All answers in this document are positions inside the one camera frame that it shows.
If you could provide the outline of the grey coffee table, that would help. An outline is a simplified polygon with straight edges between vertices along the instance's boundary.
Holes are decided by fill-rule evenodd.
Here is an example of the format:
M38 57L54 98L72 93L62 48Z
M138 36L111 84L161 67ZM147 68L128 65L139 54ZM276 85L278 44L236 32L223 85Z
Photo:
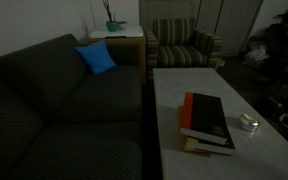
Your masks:
M153 77L164 180L288 180L288 142L216 71Z

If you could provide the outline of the white plastic bag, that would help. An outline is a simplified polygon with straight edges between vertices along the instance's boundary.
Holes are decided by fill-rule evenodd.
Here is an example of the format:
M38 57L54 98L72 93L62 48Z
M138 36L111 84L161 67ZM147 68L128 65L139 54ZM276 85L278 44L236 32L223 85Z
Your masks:
M267 59L269 55L266 53L266 46L261 45L245 55L244 63L247 65L262 65L264 60Z

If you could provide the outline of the wooden side table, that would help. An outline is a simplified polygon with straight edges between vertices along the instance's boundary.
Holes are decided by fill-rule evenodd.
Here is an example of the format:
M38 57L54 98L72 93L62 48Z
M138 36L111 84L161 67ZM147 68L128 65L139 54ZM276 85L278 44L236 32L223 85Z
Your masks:
M95 38L88 39L83 45L104 41L110 55L117 65L136 65L139 68L141 84L146 85L146 38Z

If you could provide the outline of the small white plant pot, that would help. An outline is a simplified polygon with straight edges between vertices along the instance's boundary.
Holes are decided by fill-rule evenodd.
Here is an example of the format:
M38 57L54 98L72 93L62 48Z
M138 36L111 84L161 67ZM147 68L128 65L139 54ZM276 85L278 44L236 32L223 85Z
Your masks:
M119 22L119 29L120 30L123 30L123 29L126 29L126 27L127 27L127 22L125 22L125 21L121 21L121 22Z

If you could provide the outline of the teal plant pot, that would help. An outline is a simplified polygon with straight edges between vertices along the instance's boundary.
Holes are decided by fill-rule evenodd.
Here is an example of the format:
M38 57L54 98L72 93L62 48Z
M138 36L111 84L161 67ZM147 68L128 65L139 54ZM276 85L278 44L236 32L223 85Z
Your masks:
M106 28L109 32L115 32L119 29L119 25L116 21L107 21Z

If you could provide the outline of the blue cushion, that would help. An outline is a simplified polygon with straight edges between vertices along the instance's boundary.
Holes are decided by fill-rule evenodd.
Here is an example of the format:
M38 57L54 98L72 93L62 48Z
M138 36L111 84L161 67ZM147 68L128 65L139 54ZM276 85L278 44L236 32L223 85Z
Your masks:
M100 74L116 67L104 41L99 41L84 47L76 47L75 50L84 59L94 74Z

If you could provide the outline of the silver candle tin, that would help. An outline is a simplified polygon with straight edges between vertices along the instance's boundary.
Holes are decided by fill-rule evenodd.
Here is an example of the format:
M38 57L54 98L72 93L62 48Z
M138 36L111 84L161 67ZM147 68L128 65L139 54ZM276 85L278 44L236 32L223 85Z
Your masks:
M260 125L260 121L257 116L250 113L243 113L240 116L240 127L246 131L254 132Z

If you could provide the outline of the middle black book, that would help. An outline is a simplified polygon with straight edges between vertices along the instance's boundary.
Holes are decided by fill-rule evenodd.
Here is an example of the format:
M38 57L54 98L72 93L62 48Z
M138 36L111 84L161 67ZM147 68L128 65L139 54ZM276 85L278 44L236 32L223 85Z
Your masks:
M205 151L218 154L232 155L235 151L235 145L232 141L231 136L227 137L224 144L217 144L214 142L184 136L184 148L192 151Z

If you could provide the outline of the dark grey fabric sofa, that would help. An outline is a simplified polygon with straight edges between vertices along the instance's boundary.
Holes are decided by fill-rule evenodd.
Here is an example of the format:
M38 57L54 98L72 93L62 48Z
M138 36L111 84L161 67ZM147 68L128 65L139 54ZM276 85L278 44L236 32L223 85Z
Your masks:
M0 57L0 180L142 180L136 65L94 74L71 35Z

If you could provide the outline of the black book with orange spine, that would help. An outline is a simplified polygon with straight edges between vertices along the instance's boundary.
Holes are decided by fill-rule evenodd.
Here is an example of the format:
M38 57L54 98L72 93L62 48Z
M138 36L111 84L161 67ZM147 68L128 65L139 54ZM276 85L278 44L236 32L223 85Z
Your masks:
M219 97L186 92L179 132L217 144L229 136L222 101Z

